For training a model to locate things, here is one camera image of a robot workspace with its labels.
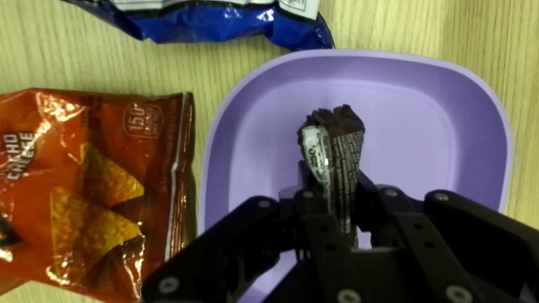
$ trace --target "tortilla chip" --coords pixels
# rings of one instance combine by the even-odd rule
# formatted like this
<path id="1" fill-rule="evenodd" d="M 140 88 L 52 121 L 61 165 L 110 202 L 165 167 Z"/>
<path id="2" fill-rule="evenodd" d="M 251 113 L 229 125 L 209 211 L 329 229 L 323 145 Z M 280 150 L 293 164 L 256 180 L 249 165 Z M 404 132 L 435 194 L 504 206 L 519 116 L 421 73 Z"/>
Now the tortilla chip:
<path id="1" fill-rule="evenodd" d="M 83 145 L 84 196 L 106 207 L 137 199 L 145 187 L 123 167 L 106 159 L 96 147 Z"/>
<path id="2" fill-rule="evenodd" d="M 49 278 L 61 285 L 79 283 L 110 251 L 140 236 L 137 224 L 61 187 L 51 192 L 51 231 Z"/>

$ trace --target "blue chip bag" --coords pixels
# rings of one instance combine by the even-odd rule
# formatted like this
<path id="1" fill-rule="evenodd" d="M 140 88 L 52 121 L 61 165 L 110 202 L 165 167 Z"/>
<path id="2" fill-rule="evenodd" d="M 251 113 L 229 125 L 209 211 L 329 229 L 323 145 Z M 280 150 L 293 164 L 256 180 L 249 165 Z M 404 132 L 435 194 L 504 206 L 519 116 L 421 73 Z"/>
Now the blue chip bag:
<path id="1" fill-rule="evenodd" d="M 266 36 L 290 49 L 330 49 L 332 34 L 320 0 L 64 0 L 113 24 L 135 39 L 226 42 Z"/>

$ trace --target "purple plate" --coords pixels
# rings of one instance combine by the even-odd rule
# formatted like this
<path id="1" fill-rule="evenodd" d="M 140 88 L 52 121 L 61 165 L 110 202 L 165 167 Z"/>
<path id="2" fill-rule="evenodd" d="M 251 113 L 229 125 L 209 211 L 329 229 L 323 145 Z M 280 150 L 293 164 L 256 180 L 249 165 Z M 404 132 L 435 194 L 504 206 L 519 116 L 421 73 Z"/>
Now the purple plate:
<path id="1" fill-rule="evenodd" d="M 413 197 L 448 189 L 504 211 L 512 142 L 485 81 L 435 59 L 305 51 L 256 69 L 222 105 L 206 150 L 199 233 L 251 196 L 298 187 L 297 130 L 313 110 L 340 105 L 366 123 L 361 169 L 374 182 Z M 283 254 L 243 302 L 261 302 L 291 265 Z"/>

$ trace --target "screw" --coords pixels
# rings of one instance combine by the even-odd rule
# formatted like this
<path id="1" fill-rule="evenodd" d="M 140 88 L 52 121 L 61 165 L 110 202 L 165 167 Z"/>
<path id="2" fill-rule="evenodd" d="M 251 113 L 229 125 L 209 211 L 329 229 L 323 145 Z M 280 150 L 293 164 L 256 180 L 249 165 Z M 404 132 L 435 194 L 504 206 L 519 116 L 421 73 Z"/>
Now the screw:
<path id="1" fill-rule="evenodd" d="M 450 201 L 450 196 L 446 196 L 446 194 L 443 194 L 443 192 L 436 192 L 436 194 L 435 194 L 435 199 L 436 199 L 436 201 Z"/>
<path id="2" fill-rule="evenodd" d="M 391 189 L 391 187 L 386 189 L 384 192 L 386 192 L 388 197 L 398 197 L 399 196 L 399 192 L 396 189 Z"/>
<path id="3" fill-rule="evenodd" d="M 315 196 L 313 196 L 312 192 L 305 190 L 305 192 L 303 192 L 303 197 L 305 197 L 305 199 L 313 199 Z"/>
<path id="4" fill-rule="evenodd" d="M 458 286 L 458 285 L 450 285 L 445 290 L 445 295 L 448 297 L 448 300 L 452 303 L 472 303 L 473 302 L 472 293 L 467 288 Z"/>
<path id="5" fill-rule="evenodd" d="M 355 290 L 344 288 L 337 293 L 339 303 L 361 303 L 361 297 Z"/>
<path id="6" fill-rule="evenodd" d="M 270 201 L 261 201 L 261 202 L 258 202 L 258 206 L 259 206 L 261 209 L 271 207 Z"/>
<path id="7" fill-rule="evenodd" d="M 180 280 L 175 276 L 169 276 L 165 280 L 162 280 L 162 283 L 158 283 L 158 291 L 162 291 L 162 295 L 169 295 L 177 291 L 180 286 Z"/>

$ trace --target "orange chip bag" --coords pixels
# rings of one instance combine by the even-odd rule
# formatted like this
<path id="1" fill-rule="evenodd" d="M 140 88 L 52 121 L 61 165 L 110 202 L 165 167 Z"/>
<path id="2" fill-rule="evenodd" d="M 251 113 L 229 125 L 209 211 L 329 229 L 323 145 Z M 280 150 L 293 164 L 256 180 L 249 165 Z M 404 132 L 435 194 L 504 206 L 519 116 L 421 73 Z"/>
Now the orange chip bag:
<path id="1" fill-rule="evenodd" d="M 138 302 L 184 244 L 192 147 L 189 93 L 0 96 L 2 291 L 41 281 Z"/>

